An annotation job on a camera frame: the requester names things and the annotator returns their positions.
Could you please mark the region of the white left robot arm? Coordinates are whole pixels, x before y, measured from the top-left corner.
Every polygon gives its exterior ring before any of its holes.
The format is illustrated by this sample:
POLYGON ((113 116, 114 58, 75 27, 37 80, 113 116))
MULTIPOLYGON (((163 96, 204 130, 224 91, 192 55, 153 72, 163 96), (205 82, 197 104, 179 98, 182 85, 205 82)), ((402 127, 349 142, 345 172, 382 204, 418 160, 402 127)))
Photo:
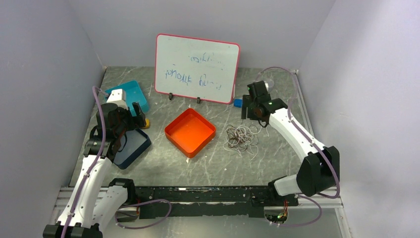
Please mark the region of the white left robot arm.
POLYGON ((131 206, 137 192, 131 179, 113 185, 116 195, 105 197, 95 206, 105 175, 121 149, 121 139, 128 131, 147 124, 138 103, 129 107, 123 101, 98 107, 97 125, 90 131, 83 152, 82 169, 67 206, 54 225, 46 225, 45 238, 101 238, 102 229, 119 206, 131 206))

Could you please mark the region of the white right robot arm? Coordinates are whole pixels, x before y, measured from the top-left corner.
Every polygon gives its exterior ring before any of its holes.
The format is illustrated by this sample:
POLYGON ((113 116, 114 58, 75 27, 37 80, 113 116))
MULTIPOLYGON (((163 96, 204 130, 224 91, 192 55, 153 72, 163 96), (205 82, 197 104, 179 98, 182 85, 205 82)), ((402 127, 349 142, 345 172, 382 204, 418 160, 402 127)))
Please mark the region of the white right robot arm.
POLYGON ((297 153, 301 165, 294 175, 277 178, 270 183, 267 199, 280 205, 287 195, 313 196, 339 186, 340 154, 336 147, 326 147, 315 139, 295 119, 288 105, 280 98, 273 99, 264 81, 247 86, 243 95, 242 119, 256 120, 260 126, 278 131, 297 153))

